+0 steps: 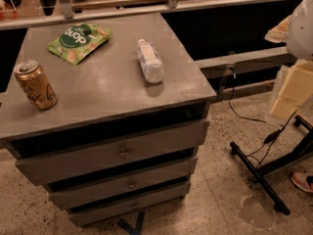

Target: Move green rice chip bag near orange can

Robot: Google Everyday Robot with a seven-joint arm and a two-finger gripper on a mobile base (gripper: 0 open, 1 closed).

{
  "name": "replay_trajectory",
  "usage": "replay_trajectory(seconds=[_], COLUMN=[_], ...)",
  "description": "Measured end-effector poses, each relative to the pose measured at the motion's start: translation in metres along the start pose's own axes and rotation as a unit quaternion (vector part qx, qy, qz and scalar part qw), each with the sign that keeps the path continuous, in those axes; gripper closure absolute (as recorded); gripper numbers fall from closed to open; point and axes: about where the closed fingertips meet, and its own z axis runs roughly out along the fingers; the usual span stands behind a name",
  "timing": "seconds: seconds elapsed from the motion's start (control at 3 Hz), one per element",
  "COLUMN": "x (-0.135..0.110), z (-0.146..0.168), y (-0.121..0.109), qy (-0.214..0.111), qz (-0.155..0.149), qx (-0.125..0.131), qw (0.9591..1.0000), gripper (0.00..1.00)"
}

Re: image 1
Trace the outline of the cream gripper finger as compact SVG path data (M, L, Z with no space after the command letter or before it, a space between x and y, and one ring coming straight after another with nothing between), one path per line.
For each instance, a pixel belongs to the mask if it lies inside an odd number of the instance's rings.
M287 16L265 34L265 39L273 43L285 43L291 16Z
M269 116L289 118L313 94L313 62L297 60L291 67L282 65L273 93Z

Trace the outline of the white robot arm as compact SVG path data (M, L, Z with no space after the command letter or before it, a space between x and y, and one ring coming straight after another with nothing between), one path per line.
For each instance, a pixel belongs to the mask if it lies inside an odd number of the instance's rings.
M269 111L271 118L287 119L313 94L313 0L303 0L265 39L285 42L296 57L293 66L282 66L277 74Z

